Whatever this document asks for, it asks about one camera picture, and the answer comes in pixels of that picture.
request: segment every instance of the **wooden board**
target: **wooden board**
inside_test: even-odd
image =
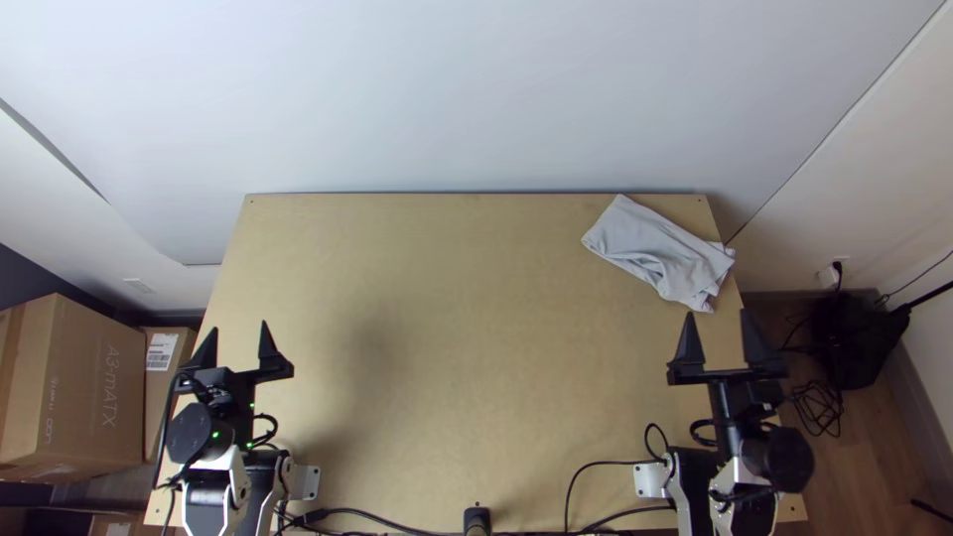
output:
[[[665,381],[687,309],[580,242],[612,198],[249,196],[200,338],[218,326],[219,364],[252,368],[265,319],[294,362],[295,378],[260,386],[256,401],[280,420],[279,444],[324,470],[319,500],[294,509],[459,532],[479,501],[496,530],[558,531],[579,466],[648,458],[649,422],[693,445],[689,424],[711,415],[706,389]],[[704,197],[633,198],[719,239]],[[717,312],[697,316],[709,367],[743,365],[741,305],[729,278]],[[153,494],[149,522],[168,501]],[[590,469],[571,526],[643,504],[631,469]],[[787,498],[781,519],[804,518]],[[652,512],[613,528],[674,525]]]

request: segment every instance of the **gray towel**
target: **gray towel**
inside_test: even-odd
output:
[[[715,312],[709,301],[735,263],[734,249],[702,240],[626,196],[615,196],[583,244],[654,287],[662,299],[699,313]]]

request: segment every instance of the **white wall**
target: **white wall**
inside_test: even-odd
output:
[[[218,272],[187,268],[157,252],[2,111],[0,242],[115,306],[204,309]],[[132,277],[156,293],[122,282]]]
[[[953,237],[942,249],[934,252],[918,265],[911,266],[905,273],[886,281],[883,292],[893,292],[923,272],[936,260],[943,258],[953,249]],[[922,279],[907,287],[904,291],[890,297],[891,306],[911,301],[940,285],[953,280],[953,259],[937,266]],[[916,367],[920,381],[926,389],[930,403],[936,410],[940,425],[946,434],[947,442],[953,446],[953,290],[913,309],[910,315],[910,327],[903,334],[906,347]]]
[[[706,192],[731,235],[940,3],[9,1],[0,97],[188,264],[253,192]]]
[[[845,285],[876,287],[950,242],[951,57],[947,3],[732,241],[744,290],[812,289],[841,255]]]

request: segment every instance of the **black bag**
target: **black bag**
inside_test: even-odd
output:
[[[879,311],[873,304],[838,293],[818,302],[811,318],[811,353],[837,391],[877,381],[886,359],[910,324],[910,307]]]

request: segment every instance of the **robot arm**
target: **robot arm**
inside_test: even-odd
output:
[[[265,323],[256,370],[216,366],[217,341],[212,330],[173,385],[199,399],[170,422],[165,442],[182,465],[174,480],[183,483],[183,523],[191,536],[267,536],[278,503],[314,499],[321,479],[320,468],[296,464],[288,451],[257,450],[267,439],[252,437],[255,386],[290,378],[295,368]]]
[[[664,461],[633,468],[640,496],[673,503],[681,536],[767,536],[781,494],[803,490],[814,471],[801,433],[766,421],[784,401],[778,379],[787,368],[744,310],[742,336],[749,368],[706,371],[695,319],[688,314],[668,363],[668,383],[708,386],[713,417],[696,421],[691,433],[716,450],[669,448]],[[709,425],[714,440],[697,434]]]

